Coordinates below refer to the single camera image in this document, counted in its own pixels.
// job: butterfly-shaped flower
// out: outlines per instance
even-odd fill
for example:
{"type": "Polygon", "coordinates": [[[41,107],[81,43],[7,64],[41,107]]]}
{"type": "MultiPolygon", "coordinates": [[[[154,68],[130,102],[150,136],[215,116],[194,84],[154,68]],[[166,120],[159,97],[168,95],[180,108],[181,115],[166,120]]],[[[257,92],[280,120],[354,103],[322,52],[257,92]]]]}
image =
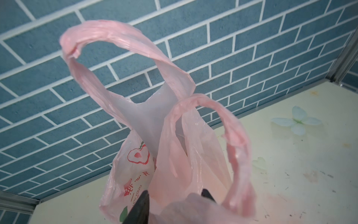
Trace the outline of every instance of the butterfly-shaped flower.
{"type": "Polygon", "coordinates": [[[321,120],[317,118],[311,118],[307,116],[306,111],[298,106],[292,108],[293,118],[273,118],[272,121],[280,126],[291,127],[291,131],[297,135],[304,135],[306,129],[304,124],[309,125],[320,125],[322,124],[321,120]]]}

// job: flower petal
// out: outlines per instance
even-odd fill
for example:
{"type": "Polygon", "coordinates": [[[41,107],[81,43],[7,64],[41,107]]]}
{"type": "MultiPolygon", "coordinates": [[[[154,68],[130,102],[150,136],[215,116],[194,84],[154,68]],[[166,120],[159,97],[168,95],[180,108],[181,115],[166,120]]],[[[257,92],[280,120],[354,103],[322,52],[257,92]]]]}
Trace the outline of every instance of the flower petal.
{"type": "Polygon", "coordinates": [[[296,135],[304,135],[306,133],[306,129],[303,124],[295,124],[291,127],[291,131],[296,135]]]}
{"type": "Polygon", "coordinates": [[[291,127],[292,125],[297,124],[297,122],[291,118],[273,118],[271,121],[284,127],[291,127]]]}
{"type": "Polygon", "coordinates": [[[318,120],[317,118],[306,117],[302,120],[302,123],[310,125],[320,125],[322,124],[322,121],[318,120]]]}
{"type": "Polygon", "coordinates": [[[307,117],[306,111],[299,106],[294,106],[292,108],[292,115],[296,120],[303,120],[307,117]]]}

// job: fruit logo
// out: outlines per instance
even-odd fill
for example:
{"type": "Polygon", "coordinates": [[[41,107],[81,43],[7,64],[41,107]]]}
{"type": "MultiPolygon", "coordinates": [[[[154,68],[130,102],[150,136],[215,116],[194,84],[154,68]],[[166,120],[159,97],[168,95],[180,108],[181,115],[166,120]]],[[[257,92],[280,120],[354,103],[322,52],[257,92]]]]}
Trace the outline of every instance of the fruit logo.
{"type": "Polygon", "coordinates": [[[127,156],[127,159],[131,163],[146,165],[149,161],[150,153],[147,146],[142,142],[139,148],[132,149],[127,156]]]}

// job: translucent plastic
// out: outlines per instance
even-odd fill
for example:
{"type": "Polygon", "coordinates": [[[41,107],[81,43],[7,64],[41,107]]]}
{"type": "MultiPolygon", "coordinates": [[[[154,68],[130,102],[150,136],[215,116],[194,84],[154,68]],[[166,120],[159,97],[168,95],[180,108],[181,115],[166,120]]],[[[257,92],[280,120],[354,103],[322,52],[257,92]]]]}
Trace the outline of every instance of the translucent plastic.
{"type": "Polygon", "coordinates": [[[68,29],[60,44],[74,79],[108,114],[131,129],[113,160],[101,199],[100,210],[108,220],[123,222],[142,191],[148,189],[151,223],[176,223],[171,220],[176,219],[173,215],[178,216],[177,221],[186,218],[184,223],[248,222],[255,212],[251,148],[230,111],[205,95],[193,95],[195,83],[190,75],[127,24],[87,21],[68,29]],[[140,104],[106,90],[90,70],[75,60],[86,44],[98,40],[152,58],[165,83],[140,104]],[[233,182],[214,131],[195,109],[198,105],[217,110],[224,123],[233,182]],[[191,194],[200,194],[203,187],[218,204],[191,194]],[[191,212],[181,207],[188,203],[192,204],[191,212]]]}

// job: pink bag handle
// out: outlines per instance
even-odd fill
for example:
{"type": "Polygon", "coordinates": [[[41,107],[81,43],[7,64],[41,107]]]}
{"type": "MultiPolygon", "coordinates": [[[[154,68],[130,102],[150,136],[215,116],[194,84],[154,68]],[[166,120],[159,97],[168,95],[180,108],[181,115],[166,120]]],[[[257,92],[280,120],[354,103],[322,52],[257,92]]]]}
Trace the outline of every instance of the pink bag handle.
{"type": "Polygon", "coordinates": [[[126,119],[113,108],[113,105],[105,102],[111,101],[112,96],[124,97],[106,90],[93,72],[75,60],[80,56],[84,46],[95,41],[111,42],[118,47],[152,58],[178,100],[193,94],[195,83],[190,75],[172,63],[140,30],[128,24],[110,20],[90,20],[69,28],[61,36],[60,45],[71,75],[86,93],[118,121],[125,123],[126,119]]]}
{"type": "Polygon", "coordinates": [[[223,137],[227,142],[227,153],[234,171],[234,179],[222,205],[236,214],[251,216],[255,213],[255,192],[250,182],[251,143],[240,121],[220,103],[204,94],[193,94],[174,105],[165,118],[164,126],[170,125],[171,135],[176,138],[176,121],[198,105],[216,110],[225,127],[223,137]]]}

